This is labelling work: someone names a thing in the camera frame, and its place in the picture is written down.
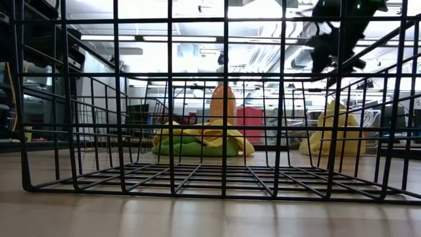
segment wooden floor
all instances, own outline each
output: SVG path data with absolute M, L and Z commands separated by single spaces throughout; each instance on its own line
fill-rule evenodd
M 62 175 L 69 175 L 68 151 L 60 155 Z M 105 153 L 101 158 L 107 161 Z M 309 161 L 299 154 L 291 159 L 300 165 Z M 242 158 L 228 161 L 242 162 Z M 247 162 L 263 165 L 264 154 L 256 153 Z M 84 153 L 83 163 L 87 171 L 93 169 L 93 154 Z M 345 171 L 352 173 L 354 163 L 345 159 Z M 52 152 L 30 153 L 30 164 L 35 184 L 54 179 Z M 360 174 L 372 178 L 373 164 L 374 157 L 363 157 Z M 398 185 L 401 170 L 402 160 L 394 161 L 392 183 Z M 411 162 L 409 188 L 419 193 L 420 171 L 421 163 Z M 421 207 L 414 206 L 28 193 L 21 188 L 18 153 L 0 155 L 0 188 L 0 236 L 7 237 L 421 236 Z

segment ceiling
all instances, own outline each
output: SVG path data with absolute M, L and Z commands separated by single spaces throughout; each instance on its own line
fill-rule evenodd
M 55 0 L 47 0 L 54 5 Z M 243 0 L 250 2 L 241 7 L 230 6 L 230 18 L 279 18 L 282 8 L 276 0 Z M 317 0 L 299 0 L 298 9 L 288 9 L 288 17 L 295 16 L 293 11 L 309 9 Z M 389 0 L 389 3 L 399 3 L 401 0 Z M 409 0 L 409 15 L 421 12 L 419 0 Z M 166 18 L 167 0 L 119 0 L 119 18 Z M 112 18 L 112 0 L 67 0 L 67 18 L 69 19 L 104 19 Z M 224 15 L 222 0 L 173 0 L 173 17 L 198 18 L 221 17 Z M 389 12 L 377 12 L 376 16 L 397 16 L 399 8 L 391 8 Z M 306 22 L 288 22 L 286 36 L 291 38 L 303 37 Z M 365 31 L 366 40 L 376 40 L 399 26 L 399 22 L 371 22 Z M 83 35 L 113 35 L 112 24 L 76 24 L 75 29 Z M 231 22 L 230 37 L 266 37 L 280 36 L 280 22 Z M 120 24 L 120 35 L 159 36 L 167 34 L 167 23 L 162 24 Z M 222 22 L 173 23 L 173 36 L 223 36 Z M 407 31 L 406 39 L 412 40 L 413 29 Z M 100 54 L 110 57 L 114 54 L 112 42 L 88 42 Z M 311 62 L 301 68 L 293 68 L 291 62 L 300 54 L 301 46 L 287 46 L 291 51 L 285 58 L 286 72 L 308 72 Z M 186 56 L 185 48 L 192 52 Z M 279 64 L 279 46 L 256 44 L 233 44 L 229 46 L 230 71 L 240 72 L 269 72 L 276 71 Z M 356 47 L 355 52 L 365 47 Z M 218 68 L 216 60 L 223 50 L 221 43 L 189 43 L 188 47 L 182 43 L 175 43 L 173 47 L 174 72 L 214 72 Z M 405 49 L 407 57 L 412 50 Z M 130 72 L 166 72 L 168 65 L 166 43 L 148 42 L 120 42 L 121 59 L 129 65 Z M 397 49 L 393 47 L 377 48 L 362 59 L 367 62 L 366 72 L 378 70 L 392 65 L 396 61 Z

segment floor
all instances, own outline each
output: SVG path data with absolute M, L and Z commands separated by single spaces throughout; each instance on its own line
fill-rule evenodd
M 68 152 L 60 155 L 65 166 Z M 87 169 L 92 155 L 83 156 Z M 247 161 L 260 163 L 262 156 L 257 153 Z M 19 157 L 0 157 L 2 236 L 421 236 L 421 207 L 414 206 L 33 194 L 21 188 Z M 52 153 L 30 157 L 34 180 L 52 180 Z M 368 176 L 372 160 L 362 159 L 360 170 Z M 345 160 L 350 172 L 352 164 Z M 395 170 L 400 165 L 396 161 Z M 421 183 L 421 163 L 410 168 L 409 182 L 415 188 Z

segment green bean bag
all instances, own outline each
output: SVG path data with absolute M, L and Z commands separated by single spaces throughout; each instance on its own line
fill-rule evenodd
M 181 136 L 174 136 L 174 156 L 180 155 Z M 152 152 L 161 155 L 170 155 L 170 140 L 169 138 L 161 142 L 161 152 L 159 150 L 160 144 L 152 147 Z M 203 147 L 203 157 L 221 157 L 222 146 L 220 147 L 207 147 L 202 145 L 200 141 L 193 136 L 183 136 L 183 144 L 181 145 L 181 155 L 186 157 L 200 157 Z M 238 156 L 239 146 L 235 138 L 228 138 L 227 142 L 227 156 Z

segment yellow bean bag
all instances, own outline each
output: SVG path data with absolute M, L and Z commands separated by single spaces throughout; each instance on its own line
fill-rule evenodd
M 330 104 L 327 106 L 326 110 L 326 116 L 332 116 L 334 115 L 334 109 L 335 109 L 335 101 L 330 102 Z M 346 107 L 339 104 L 339 111 L 345 112 Z M 318 117 L 317 126 L 323 126 L 323 117 L 324 113 L 321 113 Z M 346 115 L 340 115 L 339 116 L 339 123 L 338 126 L 344 127 L 345 126 L 345 117 Z M 326 119 L 325 126 L 326 127 L 332 127 L 334 123 L 334 118 L 330 117 Z M 348 126 L 359 126 L 359 124 L 356 122 L 355 118 L 352 115 L 348 116 Z M 332 137 L 332 132 L 325 131 L 323 135 L 323 139 L 330 139 Z M 359 132 L 347 132 L 345 138 L 358 138 Z M 343 138 L 343 131 L 337 132 L 337 138 L 341 139 Z M 310 150 L 312 155 L 319 155 L 320 151 L 320 140 L 322 139 L 322 131 L 317 131 L 313 135 L 310 136 Z M 331 141 L 323 141 L 322 144 L 322 155 L 329 155 L 330 150 L 330 142 Z M 358 150 L 358 142 L 357 140 L 353 141 L 346 141 L 345 142 L 345 149 L 344 149 L 344 156 L 356 156 L 357 150 Z M 336 141 L 336 151 L 335 154 L 340 156 L 342 152 L 342 143 L 343 141 Z M 309 154 L 309 144 L 307 142 L 307 139 L 303 140 L 300 143 L 299 151 L 302 154 Z M 363 154 L 366 152 L 366 143 L 365 141 L 361 141 L 361 149 L 360 154 Z
M 215 120 L 213 122 L 206 122 L 204 125 L 210 125 L 210 126 L 222 126 L 222 119 Z M 179 128 L 175 128 L 172 131 L 173 135 L 180 135 L 182 133 L 182 130 Z M 206 135 L 203 137 L 203 143 L 207 147 L 221 147 L 222 146 L 222 130 L 221 129 L 205 129 L 203 131 L 202 129 L 184 129 L 183 134 L 189 134 L 189 135 L 195 135 L 196 138 L 201 142 L 202 141 L 202 133 Z M 159 145 L 159 142 L 161 140 L 165 140 L 168 138 L 169 131 L 167 128 L 162 130 L 162 136 L 156 135 L 153 138 L 153 146 Z M 238 146 L 240 150 L 244 151 L 245 149 L 245 155 L 251 155 L 255 152 L 255 148 L 251 143 L 244 139 L 243 134 L 238 132 L 238 130 L 228 130 L 227 134 L 229 136 L 237 136 L 235 139 L 237 140 Z

